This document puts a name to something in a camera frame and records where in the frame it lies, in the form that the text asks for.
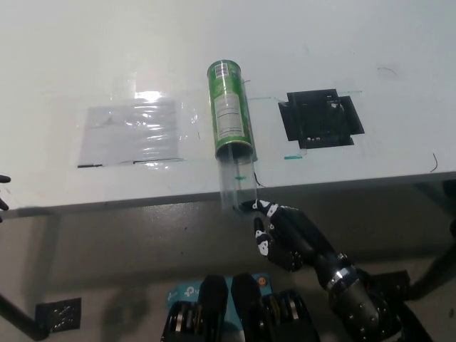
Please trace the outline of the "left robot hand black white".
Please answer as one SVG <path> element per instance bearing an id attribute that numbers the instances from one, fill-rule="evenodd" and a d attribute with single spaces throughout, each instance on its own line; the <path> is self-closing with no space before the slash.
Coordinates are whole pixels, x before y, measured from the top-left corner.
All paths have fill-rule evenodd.
<path id="1" fill-rule="evenodd" d="M 0 175 L 0 184 L 8 184 L 10 183 L 11 181 L 11 178 L 7 175 Z M 2 212 L 5 212 L 5 211 L 8 211 L 9 210 L 9 206 L 7 205 L 7 203 L 2 199 L 0 198 L 0 210 Z"/>

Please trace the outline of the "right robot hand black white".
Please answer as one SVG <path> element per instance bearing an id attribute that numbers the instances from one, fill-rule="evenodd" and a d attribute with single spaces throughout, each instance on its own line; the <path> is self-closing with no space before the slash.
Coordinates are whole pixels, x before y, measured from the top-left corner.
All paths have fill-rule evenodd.
<path id="1" fill-rule="evenodd" d="M 254 236 L 259 253 L 290 272 L 307 265 L 325 288 L 336 273 L 347 267 L 317 226 L 301 210 L 256 199 L 240 204 L 246 213 L 262 214 L 254 219 Z"/>

